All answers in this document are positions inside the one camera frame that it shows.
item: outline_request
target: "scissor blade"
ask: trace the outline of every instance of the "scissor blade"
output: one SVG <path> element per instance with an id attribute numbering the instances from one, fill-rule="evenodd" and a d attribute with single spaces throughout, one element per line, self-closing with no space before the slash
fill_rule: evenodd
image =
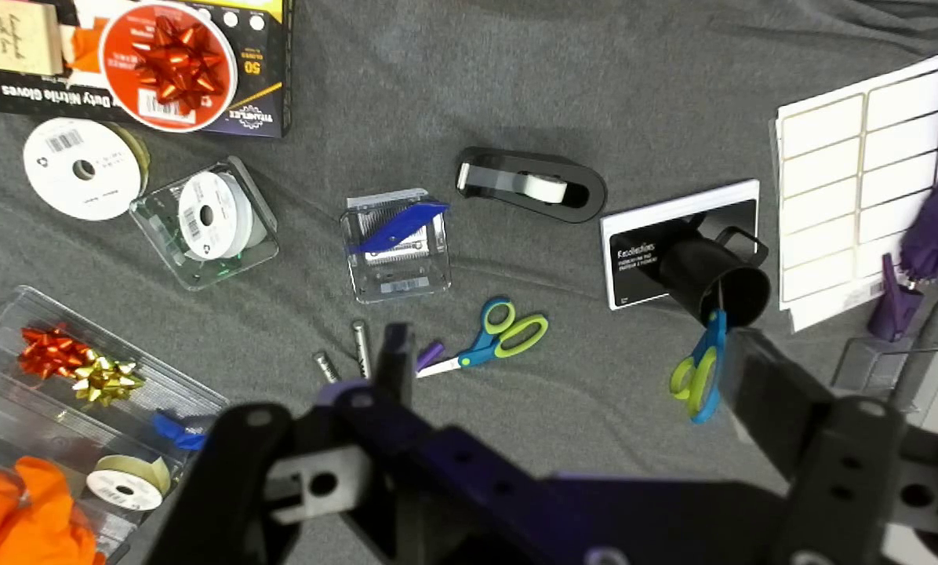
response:
<path id="1" fill-rule="evenodd" d="M 452 372 L 462 372 L 462 359 L 450 359 L 450 362 L 430 363 L 430 367 L 417 372 L 417 379 L 430 379 L 437 374 L 452 374 Z"/>

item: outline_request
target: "tape dispenser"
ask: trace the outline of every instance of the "tape dispenser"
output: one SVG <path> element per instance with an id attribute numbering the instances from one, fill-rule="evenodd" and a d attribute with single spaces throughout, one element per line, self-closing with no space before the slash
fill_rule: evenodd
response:
<path id="1" fill-rule="evenodd" d="M 467 149 L 458 163 L 464 197 L 496 197 L 563 224 L 587 224 L 605 207 L 604 176 L 563 158 Z"/>

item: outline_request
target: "clear plastic package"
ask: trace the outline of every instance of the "clear plastic package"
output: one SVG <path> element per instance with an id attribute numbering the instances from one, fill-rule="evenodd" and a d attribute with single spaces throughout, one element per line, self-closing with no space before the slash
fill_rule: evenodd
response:
<path id="1" fill-rule="evenodd" d="M 191 292 L 281 254 L 278 217 L 240 158 L 142 196 L 129 217 Z"/>
<path id="2" fill-rule="evenodd" d="M 127 403 L 87 406 L 77 397 L 72 379 L 66 376 L 41 379 L 26 374 L 20 363 L 26 350 L 23 331 L 58 324 L 90 350 L 133 362 L 146 376 L 146 387 Z M 102 552 L 111 558 L 121 558 L 129 549 L 149 513 L 105 498 L 87 488 L 87 475 L 96 475 L 107 455 L 124 455 L 163 463 L 176 485 L 184 478 L 196 452 L 173 436 L 158 432 L 158 410 L 173 417 L 217 417 L 227 406 L 228 403 L 221 391 L 196 384 L 38 290 L 20 290 L 0 308 L 0 472 L 13 475 L 20 455 L 58 463 L 78 510 L 97 532 Z"/>
<path id="3" fill-rule="evenodd" d="M 357 301 L 444 292 L 452 287 L 446 254 L 446 219 L 437 214 L 390 250 L 357 250 L 357 244 L 390 217 L 430 200 L 427 188 L 403 188 L 346 197 L 350 283 Z"/>

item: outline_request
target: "ribbon spool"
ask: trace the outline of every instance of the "ribbon spool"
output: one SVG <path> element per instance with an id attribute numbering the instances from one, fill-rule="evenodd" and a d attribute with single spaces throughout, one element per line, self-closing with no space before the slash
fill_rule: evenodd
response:
<path id="1" fill-rule="evenodd" d="M 105 224 L 129 209 L 149 181 L 149 152 L 124 129 L 49 119 L 26 137 L 26 176 L 53 209 Z"/>
<path id="2" fill-rule="evenodd" d="M 163 458 L 105 455 L 87 475 L 87 491 L 129 513 L 155 513 L 173 491 L 173 472 Z"/>
<path id="3" fill-rule="evenodd" d="M 234 176 L 210 171 L 184 181 L 179 228 L 199 260 L 240 258 L 267 237 L 245 188 Z"/>

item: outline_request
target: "blue scissors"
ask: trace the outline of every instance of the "blue scissors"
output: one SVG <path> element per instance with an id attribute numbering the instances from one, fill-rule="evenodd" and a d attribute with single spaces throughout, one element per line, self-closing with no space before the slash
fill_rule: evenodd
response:
<path id="1" fill-rule="evenodd" d="M 707 333 L 686 359 L 668 376 L 668 391 L 686 406 L 695 423 L 710 423 L 719 410 L 719 376 L 726 363 L 727 314 L 719 287 L 719 306 Z"/>
<path id="2" fill-rule="evenodd" d="M 479 308 L 479 333 L 475 335 L 470 350 L 423 367 L 417 376 L 427 379 L 437 374 L 479 367 L 496 359 L 518 359 L 522 353 L 532 353 L 549 333 L 549 327 L 554 319 L 547 314 L 518 316 L 518 308 L 496 296 Z"/>

